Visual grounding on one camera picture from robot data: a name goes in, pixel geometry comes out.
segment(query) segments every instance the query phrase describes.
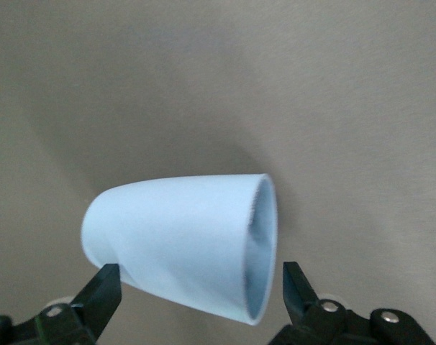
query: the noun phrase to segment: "black robotic claw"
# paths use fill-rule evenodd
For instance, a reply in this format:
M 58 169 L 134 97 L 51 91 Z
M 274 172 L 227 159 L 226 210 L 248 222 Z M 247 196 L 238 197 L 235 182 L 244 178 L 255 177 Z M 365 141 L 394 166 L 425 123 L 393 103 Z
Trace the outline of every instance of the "black robotic claw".
M 293 324 L 269 345 L 435 345 L 400 310 L 376 309 L 367 320 L 334 300 L 319 300 L 296 262 L 283 264 L 283 300 Z
M 122 299 L 118 264 L 106 264 L 70 304 L 55 304 L 17 326 L 0 316 L 0 345 L 93 345 Z

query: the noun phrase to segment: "gray background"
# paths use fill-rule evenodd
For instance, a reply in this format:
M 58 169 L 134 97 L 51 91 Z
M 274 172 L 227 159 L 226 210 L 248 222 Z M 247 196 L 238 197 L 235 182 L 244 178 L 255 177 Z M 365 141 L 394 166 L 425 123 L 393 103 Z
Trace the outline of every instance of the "gray background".
M 79 231 L 103 190 L 261 172 L 280 216 L 261 324 L 124 286 L 100 344 L 266 344 L 284 260 L 436 340 L 436 1 L 0 1 L 0 313 L 96 272 Z

